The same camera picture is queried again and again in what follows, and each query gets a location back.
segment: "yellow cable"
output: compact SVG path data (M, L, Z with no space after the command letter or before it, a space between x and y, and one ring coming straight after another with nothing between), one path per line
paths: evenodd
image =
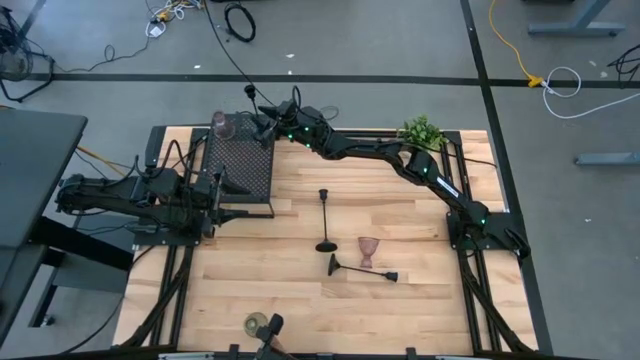
M527 77L529 78L529 87L533 88L540 85L544 81L544 78L529 74L527 69L525 69L524 64L522 64L522 59L520 59L520 52L518 51L518 49L516 49L515 46L511 45L507 40L505 40L504 37L502 37L502 35L500 35L500 33L498 32L495 25L493 25L493 8L495 7L495 5L496 5L496 0L493 0L491 2L491 6L489 7L489 25L491 25L491 29L493 29L493 32L498 36L498 38L505 45L510 47L516 53L516 57L518 58L518 64L520 64L520 69L522 69L522 72L525 75L527 75Z
M83 153L85 153L85 154L87 154L87 155L91 156L91 157L92 157L92 158L94 158L94 159L97 159L97 160L102 161L103 163L105 163L105 165L107 165L108 167L110 167L110 168L111 168L111 170L113 170L113 171L117 172L118 174L120 174L120 175L122 175L122 176L125 176L125 175L126 175L126 174L125 174L125 173L123 173L122 171L118 170L118 168L116 168L115 166L111 165L111 162L110 162L109 160L107 160L107 159L103 158L102 156L100 156L100 155L98 155L98 154L96 154L96 153L93 153L93 152L89 151L88 149L83 148L83 147L82 147L82 146L80 146L80 145L78 145L78 146L77 146L77 149L78 149L78 150L80 150L80 151L82 151Z

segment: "gray floor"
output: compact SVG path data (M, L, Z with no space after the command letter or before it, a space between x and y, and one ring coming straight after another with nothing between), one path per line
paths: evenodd
M34 3L6 2L20 23ZM552 68L565 65L585 79L600 79L605 71L605 79L612 80L614 73L606 63L636 45L639 38L636 1L612 2L602 14L603 20L626 22L628 31L617 38L529 38L526 33L528 22L562 19L583 3L576 0L574 5L560 6L498 0L495 22L520 48L530 72L546 76ZM513 53L489 28L489 4L489 0L471 1L489 76L521 79ZM249 45L231 40L228 48L249 74L477 76L457 1L265 0L246 6L258 22L258 37ZM213 8L220 21L222 7ZM143 1L48 0L29 37L61 66L87 66L101 60L107 43L118 54L143 45L145 12ZM236 74L210 35L206 18L194 12L171 23L167 33L139 57L95 72ZM33 85L14 84L11 90ZM288 98L291 85L258 84L273 101ZM82 144L115 161L130 162L134 154L143 152L153 125L202 123L216 109L248 109L243 87L242 83L64 81L17 107L85 115L89 125ZM305 104L340 108L336 127L396 127L426 113L442 128L489 128L479 87L301 84L300 88ZM540 89L492 90L555 353L640 357L640 229L636 221L640 168L578 168L572 163L581 152L640 150L640 99L565 121L547 113ZM633 93L586 89L572 100L554 98L550 103L558 113L573 114ZM74 159L66 174L91 171ZM97 292L62 294L56 299L55 312L61 321L74 323L73 336L59 339L53 347L48 340L24 340L57 336L53 328L18 329L0 349L0 357L51 353L71 346L101 324L115 302L117 297ZM88 303L98 310L79 316L78 309ZM109 331L113 324L92 348L108 346ZM38 335L44 332L51 335Z

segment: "wooden tabletop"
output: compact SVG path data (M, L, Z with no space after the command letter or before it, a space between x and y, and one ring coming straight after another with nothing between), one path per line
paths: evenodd
M190 133L189 127L167 128L162 154L172 139L188 148ZM466 158L493 162L485 131L460 133ZM177 153L171 156L173 164ZM474 199L502 211L496 169L470 161L467 168ZM397 284L344 269L327 276L329 255L314 250L324 236L321 188L329 190L328 236L339 245L338 260L357 267L357 238L376 237L373 270L397 271ZM235 343L254 352L260 341L244 333L243 321L262 312L284 317L279 339L292 353L404 354L415 347L418 354L471 354L448 208L429 189L400 178L383 161L326 161L278 141L271 193L275 219L234 220L196 248L180 350L227 351ZM131 336L156 302L165 256L166 247L156 248L131 271L114 343ZM506 251L486 251L485 259L496 307L521 340L537 348L517 259ZM488 348L484 313L476 307Z

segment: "gray table base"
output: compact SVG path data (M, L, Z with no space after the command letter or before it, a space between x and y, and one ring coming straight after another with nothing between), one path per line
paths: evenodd
M640 152L580 154L576 165L640 165Z
M530 24L531 35L616 36L625 30L624 24L594 22L610 0L588 0L588 4L572 22Z

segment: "green plant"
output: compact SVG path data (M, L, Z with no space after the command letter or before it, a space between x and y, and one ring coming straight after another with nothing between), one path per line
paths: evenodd
M437 126L429 124L427 115L420 115L404 122L404 127L398 129L398 137L423 150L439 149L446 144L447 139L440 133Z

